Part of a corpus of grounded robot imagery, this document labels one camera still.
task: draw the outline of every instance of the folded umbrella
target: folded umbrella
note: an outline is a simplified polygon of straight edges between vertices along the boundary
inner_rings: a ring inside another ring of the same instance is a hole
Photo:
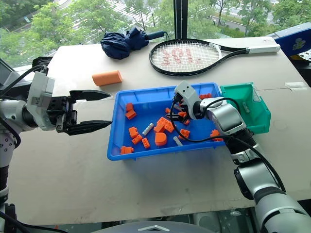
[[[146,35],[142,30],[133,27],[126,35],[106,32],[101,45],[108,57],[123,59],[130,55],[131,50],[139,50],[149,43],[149,40],[164,36],[164,31]]]

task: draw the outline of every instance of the racket strings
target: racket strings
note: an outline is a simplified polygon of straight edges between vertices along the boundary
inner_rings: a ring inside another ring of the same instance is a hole
[[[211,45],[175,41],[154,50],[151,60],[155,66],[170,72],[192,72],[217,62],[221,54]]]

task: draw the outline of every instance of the orange plastic piece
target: orange plastic piece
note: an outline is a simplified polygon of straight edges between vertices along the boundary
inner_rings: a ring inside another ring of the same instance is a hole
[[[92,75],[93,81],[97,86],[122,82],[121,74],[118,70],[107,71]]]
[[[125,146],[121,147],[121,154],[130,154],[133,152],[134,152],[134,148],[132,147],[125,147]]]
[[[167,143],[167,136],[165,133],[155,134],[155,144],[157,146],[164,146]]]
[[[132,103],[127,103],[126,104],[126,111],[129,112],[131,110],[134,110],[134,106]]]
[[[142,136],[140,134],[138,134],[137,137],[135,137],[132,142],[136,145],[138,142],[140,142],[142,140]]]
[[[170,132],[170,133],[172,133],[172,132],[174,131],[174,127],[173,127],[173,125],[172,125],[171,122],[167,123],[167,124],[164,126],[164,128],[165,128],[168,132]]]
[[[150,144],[149,144],[147,138],[143,138],[143,139],[142,139],[142,143],[143,143],[143,145],[144,145],[144,147],[145,147],[146,149],[150,148]]]
[[[167,120],[167,119],[165,119],[164,117],[161,117],[161,118],[157,121],[157,124],[159,124],[159,123],[161,123],[161,124],[163,124],[163,125],[166,125],[166,124],[170,123],[170,121]]]
[[[165,130],[165,128],[164,128],[164,124],[163,123],[158,123],[155,127],[154,127],[154,131],[156,132],[156,133],[162,133],[162,132],[164,132],[164,130]]]
[[[210,93],[208,93],[208,94],[206,94],[206,95],[199,95],[199,98],[200,99],[206,99],[206,98],[211,98],[212,97],[212,95],[210,94]]]
[[[136,127],[129,128],[128,131],[130,132],[131,138],[137,137],[139,134]]]
[[[190,135],[190,131],[189,131],[189,130],[181,129],[181,130],[180,130],[180,133],[181,133],[184,137],[186,137],[186,138],[188,138],[189,135]]]
[[[131,111],[129,111],[128,113],[125,114],[125,116],[126,116],[129,120],[133,119],[136,115],[137,115],[137,114],[136,114],[136,112],[135,112],[134,110],[131,110]]]
[[[219,136],[220,133],[218,132],[218,130],[212,130],[211,134],[209,135],[210,137],[216,137]],[[214,138],[212,139],[213,141],[223,141],[222,138]]]
[[[189,120],[186,120],[186,122],[184,122],[184,125],[189,125],[189,124],[190,124]]]
[[[179,112],[178,115],[180,115],[181,117],[185,117],[187,115],[186,112]]]

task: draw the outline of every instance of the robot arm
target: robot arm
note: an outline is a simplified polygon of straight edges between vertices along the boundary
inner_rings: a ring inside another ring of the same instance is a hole
[[[261,231],[309,232],[311,218],[297,201],[286,194],[280,179],[276,178],[277,173],[262,156],[262,149],[246,128],[239,111],[225,99],[221,99],[223,98],[199,99],[186,81],[182,81],[175,89],[174,101],[179,101],[188,113],[185,118],[197,120],[205,117],[212,120],[220,135],[224,136],[231,158],[238,165],[234,175],[239,188],[246,198],[255,201]]]
[[[76,100],[101,100],[110,95],[101,91],[70,91],[70,96],[52,97],[54,79],[36,72],[27,103],[22,100],[6,100],[0,96],[0,211],[12,213],[5,204],[8,199],[8,167],[13,150],[20,144],[19,134],[36,127],[44,131],[55,130],[68,135],[90,133],[110,125],[111,121],[92,120],[77,124]],[[0,218],[0,232],[3,231]]]

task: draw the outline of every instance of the black cable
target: black cable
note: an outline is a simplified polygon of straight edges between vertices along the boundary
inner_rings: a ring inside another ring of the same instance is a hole
[[[0,99],[4,99],[4,100],[19,100],[19,99],[16,99],[14,97],[11,97],[11,96],[0,96]]]
[[[170,40],[170,36],[167,32],[164,32],[164,34],[166,34],[165,40],[167,40],[167,38]]]
[[[221,101],[221,100],[225,100],[225,99],[226,99],[226,100],[233,101],[233,102],[236,104],[237,109],[238,109],[238,111],[239,111],[239,113],[240,113],[240,108],[239,108],[239,106],[238,106],[238,103],[237,103],[234,99],[231,99],[231,98],[223,98],[223,99],[215,100],[215,101],[211,102],[210,104],[208,104],[208,105],[206,106],[206,108],[204,109],[203,112],[205,113],[206,110],[207,110],[207,108],[209,108],[212,104],[217,103],[217,102],[219,102],[219,101]],[[278,173],[276,172],[276,170],[273,168],[273,166],[269,163],[269,161],[268,161],[258,150],[256,150],[255,148],[253,148],[253,147],[252,147],[251,145],[249,145],[248,143],[246,143],[246,142],[244,142],[244,141],[242,141],[242,140],[240,140],[240,139],[238,139],[238,138],[235,138],[235,137],[233,137],[233,136],[222,136],[222,135],[220,135],[220,136],[214,136],[214,137],[207,137],[207,138],[204,138],[204,139],[201,139],[201,140],[192,140],[192,139],[186,138],[181,132],[179,132],[179,130],[177,129],[177,127],[175,126],[174,121],[173,121],[172,112],[173,112],[173,107],[174,107],[175,103],[176,103],[176,101],[174,100],[173,103],[172,103],[172,106],[171,106],[170,120],[171,120],[171,123],[172,123],[174,129],[176,130],[176,132],[177,132],[182,138],[184,138],[185,140],[190,141],[190,142],[204,142],[204,141],[212,140],[212,139],[214,139],[214,138],[222,138],[222,139],[227,138],[227,139],[229,139],[229,140],[230,140],[230,139],[233,139],[233,140],[236,140],[236,141],[242,143],[242,144],[245,145],[247,148],[249,148],[251,151],[253,151],[253,152],[263,161],[263,163],[264,163],[264,164],[271,170],[271,172],[274,174],[274,176],[275,176],[275,178],[276,178],[278,184],[280,185],[281,190],[284,191],[284,192],[286,192],[285,187],[284,187],[284,184],[283,184],[283,182],[282,182],[280,176],[279,176]]]
[[[282,191],[286,192],[284,184],[280,178],[280,176],[278,175],[278,173],[276,172],[276,170],[273,168],[273,166],[269,163],[269,161],[255,148],[253,148],[251,145],[249,145],[248,143],[244,142],[243,140],[236,138],[236,137],[232,137],[232,139],[242,143],[243,145],[245,145],[246,147],[248,147],[251,151],[253,151],[256,155],[258,155],[258,157],[263,161],[263,163],[271,170],[271,172],[274,174],[278,184],[280,185],[280,188]]]
[[[37,65],[35,67],[32,67],[31,69],[27,70],[25,73],[23,73],[21,76],[19,76],[15,81],[13,81],[10,85],[8,85],[4,90],[0,91],[0,95],[4,95],[5,93],[7,93],[15,84],[17,84],[20,80],[22,80],[23,78],[25,78],[28,74],[30,74],[33,71],[36,70],[43,70],[43,73],[45,73],[46,75],[48,74],[47,72],[47,66],[45,65]]]
[[[0,211],[0,217],[15,225],[22,233],[30,233],[20,222]]]
[[[34,226],[34,225],[28,225],[26,223],[19,222],[21,225],[24,227],[28,228],[33,228],[33,229],[40,229],[40,230],[45,230],[45,231],[51,231],[51,232],[60,232],[60,233],[68,233],[66,231],[60,230],[60,229],[54,229],[54,228],[49,228],[49,227],[41,227],[41,226]]]
[[[0,117],[0,123],[11,133],[14,135],[14,137],[16,138],[16,143],[15,143],[15,149],[20,145],[21,143],[21,139],[20,136],[18,135],[18,133],[16,133],[16,131],[9,126],[1,117]]]
[[[203,111],[203,114],[205,114],[206,110],[213,104],[217,103],[217,102],[220,102],[220,101],[223,101],[223,100],[230,100],[232,102],[234,102],[237,106],[237,109],[238,109],[238,112],[240,113],[240,107],[238,105],[238,103],[236,102],[236,100],[232,99],[232,98],[221,98],[221,99],[218,99],[218,100],[215,100],[211,103],[209,103],[204,111]],[[204,142],[204,141],[208,141],[208,140],[211,140],[211,139],[214,139],[214,138],[227,138],[226,136],[223,137],[223,136],[216,136],[216,137],[207,137],[207,138],[203,138],[203,139],[200,139],[200,140],[192,140],[192,139],[189,139],[189,138],[186,138],[181,132],[179,132],[179,130],[177,129],[177,127],[175,126],[174,124],[174,121],[173,121],[173,116],[172,116],[172,112],[173,112],[173,108],[174,108],[174,104],[176,104],[176,101],[174,100],[173,103],[172,103],[172,106],[171,106],[171,110],[170,110],[170,120],[171,120],[171,123],[173,125],[173,128],[176,130],[176,132],[185,140],[187,141],[190,141],[190,142]]]

